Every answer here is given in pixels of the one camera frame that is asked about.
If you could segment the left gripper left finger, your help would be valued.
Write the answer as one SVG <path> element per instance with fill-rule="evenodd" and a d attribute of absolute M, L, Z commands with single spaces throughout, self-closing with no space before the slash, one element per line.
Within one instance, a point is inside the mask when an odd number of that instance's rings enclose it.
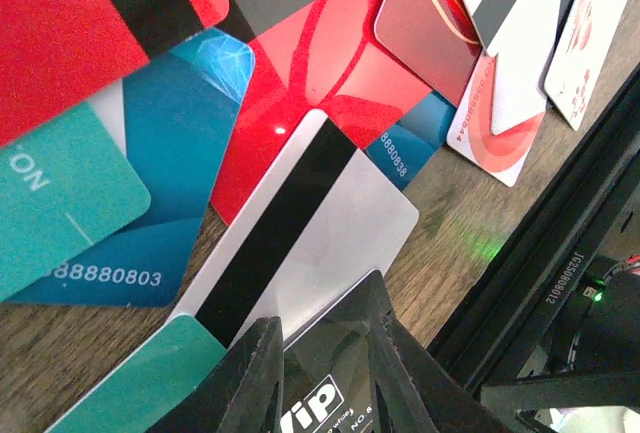
<path fill-rule="evenodd" d="M 284 381 L 278 317 L 262 317 L 151 432 L 279 432 Z"/>

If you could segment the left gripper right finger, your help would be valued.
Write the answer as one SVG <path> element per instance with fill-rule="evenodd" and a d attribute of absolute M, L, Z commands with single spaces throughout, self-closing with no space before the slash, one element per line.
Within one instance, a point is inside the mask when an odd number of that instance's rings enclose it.
<path fill-rule="evenodd" d="M 370 321 L 370 390 L 376 432 L 507 432 L 391 315 Z"/>

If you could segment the teal magnetic stripe card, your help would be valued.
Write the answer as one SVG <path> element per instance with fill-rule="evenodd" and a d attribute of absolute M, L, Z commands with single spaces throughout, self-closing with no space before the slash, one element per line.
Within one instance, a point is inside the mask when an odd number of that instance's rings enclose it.
<path fill-rule="evenodd" d="M 144 432 L 185 399 L 225 356 L 199 321 L 179 315 L 58 419 L 50 432 Z"/>

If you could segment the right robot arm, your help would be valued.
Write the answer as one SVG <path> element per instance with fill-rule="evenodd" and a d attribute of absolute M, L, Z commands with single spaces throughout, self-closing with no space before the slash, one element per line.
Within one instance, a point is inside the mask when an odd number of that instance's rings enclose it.
<path fill-rule="evenodd" d="M 514 431 L 549 432 L 542 409 L 624 406 L 639 411 L 639 257 L 612 266 L 587 300 L 562 373 L 486 385 L 481 402 Z"/>

